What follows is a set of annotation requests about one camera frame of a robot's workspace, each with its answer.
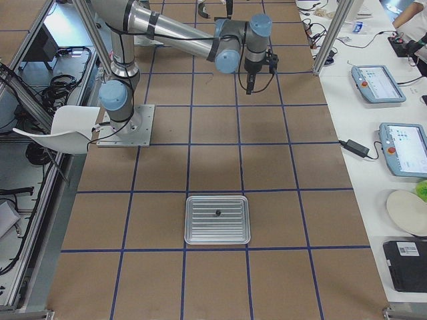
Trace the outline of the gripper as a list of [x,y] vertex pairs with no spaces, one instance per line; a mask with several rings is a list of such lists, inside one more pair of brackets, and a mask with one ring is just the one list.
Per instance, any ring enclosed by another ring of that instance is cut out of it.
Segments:
[[[226,0],[226,17],[231,19],[233,15],[233,0]],[[244,69],[247,71],[246,78],[246,94],[251,95],[254,91],[254,85],[256,82],[256,74],[262,70],[264,61],[252,61],[248,58],[244,60]]]

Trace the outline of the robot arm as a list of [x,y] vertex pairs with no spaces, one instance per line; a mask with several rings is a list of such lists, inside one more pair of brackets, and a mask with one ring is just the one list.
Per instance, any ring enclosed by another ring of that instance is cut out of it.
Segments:
[[111,31],[113,75],[129,81],[126,100],[121,105],[104,106],[113,132],[120,137],[136,132],[142,122],[132,105],[139,81],[135,36],[203,57],[221,73],[244,68],[247,73],[244,89],[248,95],[254,93],[256,75],[263,66],[267,65],[271,73],[276,72],[278,58],[268,49],[272,20],[266,14],[254,15],[249,21],[218,19],[215,32],[210,35],[153,11],[139,1],[93,1],[92,6]]

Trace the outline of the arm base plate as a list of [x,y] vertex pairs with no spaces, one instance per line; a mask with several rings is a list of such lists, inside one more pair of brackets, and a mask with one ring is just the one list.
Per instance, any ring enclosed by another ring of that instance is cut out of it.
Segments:
[[155,46],[164,46],[164,43],[149,39],[143,35],[134,35],[134,45],[139,47],[155,47]]
[[123,123],[102,126],[98,147],[149,147],[155,114],[155,105],[136,105],[133,117],[122,129]]

